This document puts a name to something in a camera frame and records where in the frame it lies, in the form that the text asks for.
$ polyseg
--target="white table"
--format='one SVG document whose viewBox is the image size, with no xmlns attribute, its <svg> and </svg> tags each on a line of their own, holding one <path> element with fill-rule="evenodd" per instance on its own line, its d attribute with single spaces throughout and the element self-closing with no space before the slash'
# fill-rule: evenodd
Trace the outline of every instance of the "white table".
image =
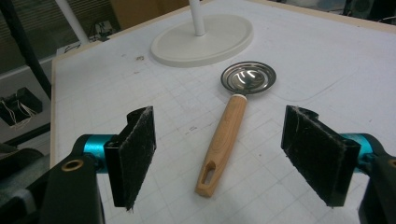
<svg viewBox="0 0 396 224">
<path fill-rule="evenodd" d="M 52 162 L 82 134 L 119 133 L 129 112 L 153 105 L 158 147 L 132 213 L 113 206 L 108 176 L 98 175 L 107 223 L 359 223 L 368 177 L 353 176 L 344 207 L 326 207 L 280 148 L 285 106 L 313 110 L 339 133 L 370 133 L 396 155 L 395 27 L 263 0 L 211 1 L 203 13 L 250 20 L 252 44 L 209 66 L 159 64 L 149 46 L 190 19 L 179 10 L 55 59 Z M 219 186 L 202 198 L 195 183 L 231 96 L 219 78 L 242 61 L 272 66 L 276 84 L 248 97 Z"/>
</svg>

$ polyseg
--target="spoon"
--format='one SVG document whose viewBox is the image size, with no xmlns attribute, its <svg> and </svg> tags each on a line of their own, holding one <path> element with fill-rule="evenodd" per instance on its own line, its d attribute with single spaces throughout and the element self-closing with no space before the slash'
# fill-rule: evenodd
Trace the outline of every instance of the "spoon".
<svg viewBox="0 0 396 224">
<path fill-rule="evenodd" d="M 274 69 L 264 63 L 242 62 L 221 74 L 221 84 L 234 94 L 219 121 L 206 152 L 195 192 L 211 197 L 233 150 L 247 105 L 246 95 L 268 90 L 276 81 Z"/>
</svg>

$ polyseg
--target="white pole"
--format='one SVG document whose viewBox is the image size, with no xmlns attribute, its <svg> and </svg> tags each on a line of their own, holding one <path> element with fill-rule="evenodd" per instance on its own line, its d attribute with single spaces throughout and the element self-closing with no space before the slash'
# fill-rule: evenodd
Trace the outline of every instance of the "white pole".
<svg viewBox="0 0 396 224">
<path fill-rule="evenodd" d="M 190 9 L 192 15 L 192 21 L 194 23 L 195 35 L 201 36 L 205 35 L 204 20 L 201 14 L 201 6 L 199 0 L 189 0 Z"/>
<path fill-rule="evenodd" d="M 59 8 L 61 9 L 62 13 L 66 17 L 67 21 L 69 22 L 70 26 L 72 27 L 73 31 L 75 32 L 79 42 L 81 45 L 85 45 L 90 43 L 87 35 L 85 34 L 84 30 L 82 29 L 81 25 L 79 24 L 76 15 L 73 13 L 72 8 L 69 6 L 66 0 L 55 0 L 58 4 Z"/>
</svg>

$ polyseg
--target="black pole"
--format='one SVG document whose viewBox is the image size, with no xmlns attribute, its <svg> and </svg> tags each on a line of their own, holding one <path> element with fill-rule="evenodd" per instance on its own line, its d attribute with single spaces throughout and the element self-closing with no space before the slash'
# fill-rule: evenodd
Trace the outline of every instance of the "black pole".
<svg viewBox="0 0 396 224">
<path fill-rule="evenodd" d="M 20 48 L 21 55 L 25 59 L 26 64 L 32 69 L 35 78 L 40 84 L 41 88 L 43 88 L 44 92 L 47 96 L 51 97 L 51 85 L 49 80 L 46 77 L 46 74 L 43 71 L 40 63 L 38 62 L 35 53 L 33 52 L 32 46 L 29 43 L 29 39 L 26 36 L 26 33 L 23 30 L 21 25 L 21 21 L 18 18 L 17 13 L 15 12 L 15 8 L 12 4 L 11 0 L 0 0 L 0 9 L 3 13 L 3 16 L 8 25 L 9 31 L 11 32 L 12 37 L 14 37 L 15 41 Z"/>
</svg>

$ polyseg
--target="hole in wooden handle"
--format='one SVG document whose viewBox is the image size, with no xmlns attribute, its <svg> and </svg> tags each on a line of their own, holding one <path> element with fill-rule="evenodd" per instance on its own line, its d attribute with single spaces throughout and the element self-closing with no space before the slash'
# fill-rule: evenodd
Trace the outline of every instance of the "hole in wooden handle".
<svg viewBox="0 0 396 224">
<path fill-rule="evenodd" d="M 210 181 L 212 180 L 213 174 L 215 173 L 215 170 L 216 170 L 216 164 L 213 161 L 210 161 L 205 167 L 205 171 L 201 183 L 205 185 L 209 185 Z"/>
</svg>

